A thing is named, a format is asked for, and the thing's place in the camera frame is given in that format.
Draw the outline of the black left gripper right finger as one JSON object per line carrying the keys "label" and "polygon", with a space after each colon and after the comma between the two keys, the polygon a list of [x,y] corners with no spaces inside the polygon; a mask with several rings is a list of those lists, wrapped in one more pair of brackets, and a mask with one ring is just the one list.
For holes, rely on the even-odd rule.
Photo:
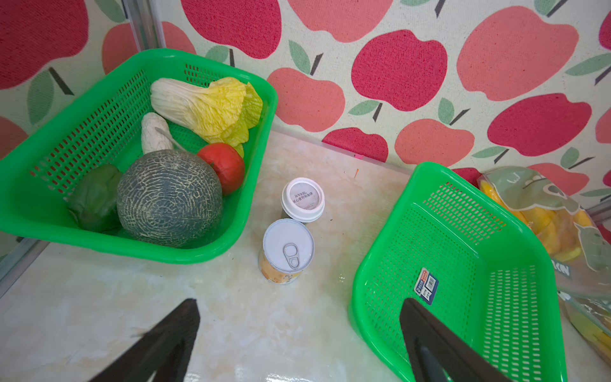
{"label": "black left gripper right finger", "polygon": [[417,300],[404,300],[399,322],[415,380],[509,380]]}

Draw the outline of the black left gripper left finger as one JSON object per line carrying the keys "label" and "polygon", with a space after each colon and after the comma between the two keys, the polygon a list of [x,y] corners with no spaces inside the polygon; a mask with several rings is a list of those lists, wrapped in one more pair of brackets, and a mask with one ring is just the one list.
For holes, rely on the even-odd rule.
{"label": "black left gripper left finger", "polygon": [[93,381],[183,381],[200,326],[196,299],[186,299]]}

